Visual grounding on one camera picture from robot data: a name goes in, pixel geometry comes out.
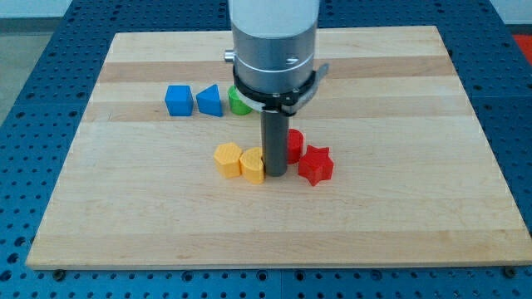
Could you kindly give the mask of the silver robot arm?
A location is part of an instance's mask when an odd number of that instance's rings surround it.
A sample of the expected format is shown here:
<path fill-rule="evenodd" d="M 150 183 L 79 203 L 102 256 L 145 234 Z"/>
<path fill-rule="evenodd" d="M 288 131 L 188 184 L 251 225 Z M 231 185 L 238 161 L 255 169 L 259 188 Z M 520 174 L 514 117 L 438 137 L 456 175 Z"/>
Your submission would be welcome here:
<path fill-rule="evenodd" d="M 313 72 L 319 0 L 229 0 L 234 69 L 252 91 L 287 93 Z"/>

